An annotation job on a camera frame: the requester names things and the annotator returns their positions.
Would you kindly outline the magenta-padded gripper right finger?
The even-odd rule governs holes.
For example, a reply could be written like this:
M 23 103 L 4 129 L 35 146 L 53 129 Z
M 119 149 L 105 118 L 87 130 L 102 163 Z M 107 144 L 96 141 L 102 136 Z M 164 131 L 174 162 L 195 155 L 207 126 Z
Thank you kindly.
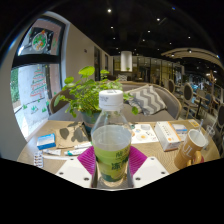
M 143 187 L 167 175 L 168 171 L 156 157 L 147 157 L 137 148 L 130 147 L 127 168 L 127 181 L 130 188 Z

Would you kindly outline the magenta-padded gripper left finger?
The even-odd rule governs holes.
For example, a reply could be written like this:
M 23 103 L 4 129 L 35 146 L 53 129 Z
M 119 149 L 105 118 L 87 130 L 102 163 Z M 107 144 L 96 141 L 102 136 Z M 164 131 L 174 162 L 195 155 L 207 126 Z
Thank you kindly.
M 79 156 L 67 160 L 56 175 L 84 188 L 95 187 L 98 174 L 94 148 L 89 147 Z

